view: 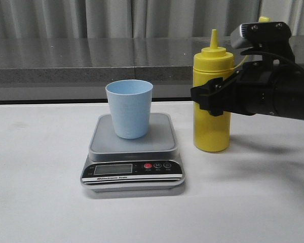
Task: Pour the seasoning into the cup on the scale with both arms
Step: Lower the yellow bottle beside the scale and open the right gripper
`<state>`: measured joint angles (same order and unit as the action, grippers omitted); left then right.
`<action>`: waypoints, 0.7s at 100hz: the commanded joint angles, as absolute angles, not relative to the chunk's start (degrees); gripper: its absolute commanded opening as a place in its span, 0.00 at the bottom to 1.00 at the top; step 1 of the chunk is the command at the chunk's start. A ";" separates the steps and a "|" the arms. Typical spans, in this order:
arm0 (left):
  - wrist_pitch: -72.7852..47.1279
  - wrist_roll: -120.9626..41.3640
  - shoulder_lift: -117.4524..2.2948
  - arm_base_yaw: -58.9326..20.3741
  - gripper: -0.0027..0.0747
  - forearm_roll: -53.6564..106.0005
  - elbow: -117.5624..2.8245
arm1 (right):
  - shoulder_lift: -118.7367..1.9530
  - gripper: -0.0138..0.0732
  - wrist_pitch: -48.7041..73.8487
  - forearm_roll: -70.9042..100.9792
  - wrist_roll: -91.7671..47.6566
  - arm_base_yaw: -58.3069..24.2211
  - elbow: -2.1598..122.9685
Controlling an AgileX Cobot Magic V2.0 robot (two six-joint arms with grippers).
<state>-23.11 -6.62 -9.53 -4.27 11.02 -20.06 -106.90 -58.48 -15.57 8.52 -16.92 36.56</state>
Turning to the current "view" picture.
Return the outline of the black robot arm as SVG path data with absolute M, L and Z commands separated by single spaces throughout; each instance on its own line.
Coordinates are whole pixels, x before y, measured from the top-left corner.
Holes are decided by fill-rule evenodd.
M 247 62 L 226 79 L 191 88 L 191 98 L 212 116 L 231 112 L 304 120 L 304 72 L 298 65 L 266 69 L 262 61 Z

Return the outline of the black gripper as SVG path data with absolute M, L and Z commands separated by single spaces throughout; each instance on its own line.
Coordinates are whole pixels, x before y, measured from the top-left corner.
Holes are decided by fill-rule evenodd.
M 247 62 L 228 78 L 217 77 L 191 88 L 191 99 L 211 116 L 225 111 L 242 115 L 281 115 L 275 106 L 275 91 L 281 66 L 263 61 Z

